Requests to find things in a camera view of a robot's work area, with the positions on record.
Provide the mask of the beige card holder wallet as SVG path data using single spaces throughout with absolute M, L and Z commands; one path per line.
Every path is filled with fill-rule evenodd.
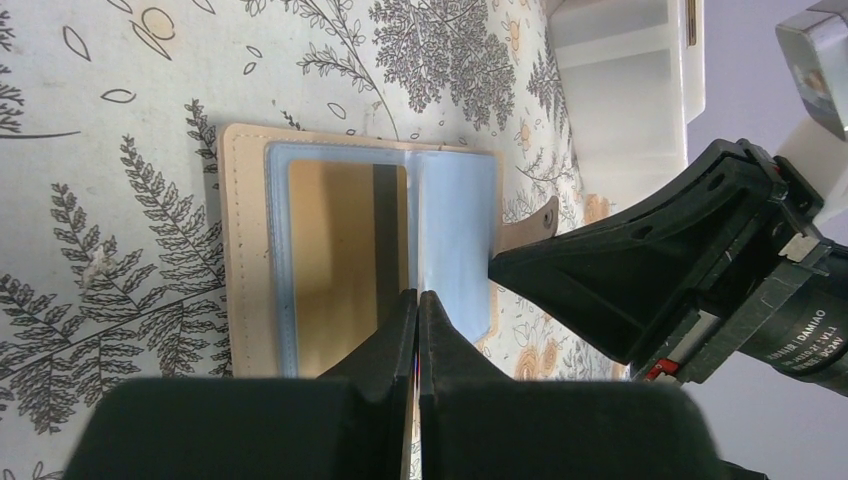
M 558 229 L 556 197 L 503 220 L 497 153 L 231 124 L 218 167 L 238 378 L 320 375 L 407 288 L 482 345 L 503 314 L 490 259 Z

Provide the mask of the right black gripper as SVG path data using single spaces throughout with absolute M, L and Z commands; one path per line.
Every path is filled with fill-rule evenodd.
M 740 352 L 844 396 L 847 249 L 812 225 L 821 205 L 786 159 L 716 140 L 648 198 L 488 274 L 633 380 L 703 383 Z

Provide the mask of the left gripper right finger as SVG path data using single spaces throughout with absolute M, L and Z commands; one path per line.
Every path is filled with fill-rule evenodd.
M 722 460 L 678 387 L 518 381 L 420 297 L 420 419 L 426 479 L 754 479 Z

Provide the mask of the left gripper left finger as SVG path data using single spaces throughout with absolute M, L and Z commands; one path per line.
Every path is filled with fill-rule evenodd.
M 136 379 L 96 408 L 69 479 L 405 479 L 418 295 L 314 379 Z

